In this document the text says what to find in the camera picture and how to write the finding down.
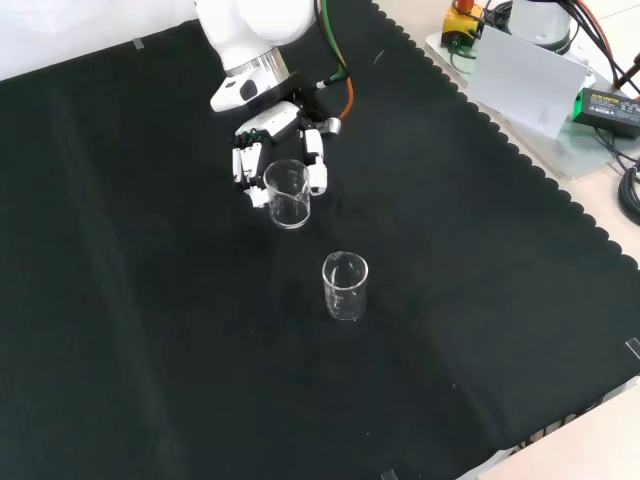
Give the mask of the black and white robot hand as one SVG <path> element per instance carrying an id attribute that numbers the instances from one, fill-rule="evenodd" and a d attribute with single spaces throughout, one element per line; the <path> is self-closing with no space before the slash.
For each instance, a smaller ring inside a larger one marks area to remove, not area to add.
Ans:
<path id="1" fill-rule="evenodd" d="M 316 97 L 318 88 L 294 73 L 282 84 L 249 102 L 255 115 L 235 132 L 232 145 L 232 172 L 235 185 L 247 194 L 252 206 L 268 202 L 264 172 L 272 163 L 270 147 L 296 134 L 302 144 L 301 162 L 309 168 L 313 196 L 328 187 L 324 140 L 340 133 L 342 122 L 331 117 Z"/>

